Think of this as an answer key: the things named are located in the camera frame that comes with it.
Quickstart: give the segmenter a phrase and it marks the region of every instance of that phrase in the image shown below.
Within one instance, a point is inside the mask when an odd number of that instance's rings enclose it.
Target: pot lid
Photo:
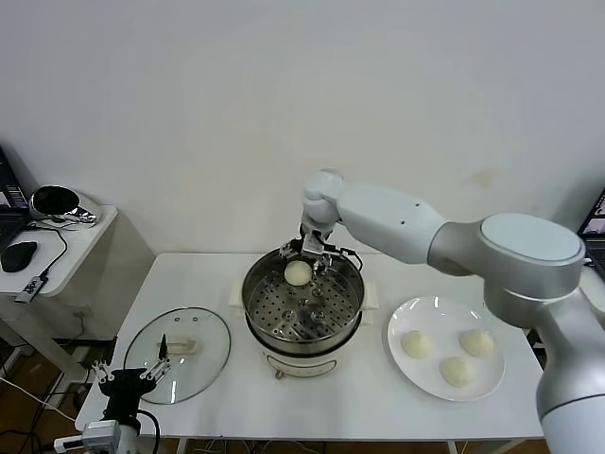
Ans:
[[[142,399],[153,404],[176,404],[201,393],[216,380],[229,357],[231,337],[227,324],[208,309],[174,309],[139,331],[126,353],[124,367],[153,365],[163,335],[170,369],[156,389]]]

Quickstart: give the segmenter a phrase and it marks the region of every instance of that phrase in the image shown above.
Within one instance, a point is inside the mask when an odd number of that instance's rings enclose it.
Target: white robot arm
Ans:
[[[324,169],[304,188],[302,253],[320,257],[336,223],[404,263],[484,278],[488,309],[535,328],[546,346],[537,407],[551,452],[605,451],[605,333],[579,290],[584,245],[574,233],[520,214],[450,222],[422,200]]]

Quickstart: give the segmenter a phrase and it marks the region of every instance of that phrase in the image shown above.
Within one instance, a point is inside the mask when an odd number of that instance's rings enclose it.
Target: white table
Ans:
[[[207,390],[175,405],[141,403],[159,419],[164,437],[294,440],[511,440],[542,437],[535,409],[542,374],[523,332],[486,313],[504,351],[499,388],[473,403],[427,394],[397,369],[383,343],[385,325],[403,301],[438,294],[482,307],[481,281],[454,278],[386,256],[365,255],[363,275],[377,285],[374,324],[359,328],[349,362],[325,376],[277,381],[261,360],[245,321],[228,307],[233,283],[257,254],[165,253],[157,257],[118,334],[112,366],[123,366],[134,336],[175,307],[202,306],[224,318],[232,335],[225,369]],[[89,393],[76,427],[102,417],[107,398]],[[142,418],[142,434],[153,426]]]
[[[68,245],[67,252],[53,265],[48,273],[48,282],[36,298],[59,294],[96,242],[115,220],[117,209],[114,206],[103,205],[101,208],[103,210],[101,221],[90,229],[61,231],[61,235]],[[14,238],[12,244],[22,241],[36,241],[38,249],[24,270],[18,272],[0,270],[0,296],[2,297],[0,318],[14,332],[59,367],[68,378],[81,379],[85,374],[84,369],[45,333],[43,321],[32,314],[27,305],[12,301],[32,277],[40,275],[48,264],[61,253],[63,244],[57,234],[48,231],[22,232]]]

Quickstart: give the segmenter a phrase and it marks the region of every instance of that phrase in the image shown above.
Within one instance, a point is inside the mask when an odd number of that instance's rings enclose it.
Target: laptop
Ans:
[[[579,228],[578,236],[586,245],[586,256],[592,260],[591,265],[605,279],[605,190]]]
[[[0,148],[0,252],[31,221],[29,205],[7,156]]]

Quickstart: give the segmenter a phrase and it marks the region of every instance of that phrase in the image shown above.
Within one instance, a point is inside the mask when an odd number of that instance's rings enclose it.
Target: white wall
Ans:
[[[267,250],[306,176],[577,225],[604,184],[594,1],[5,1],[0,139],[155,252]]]

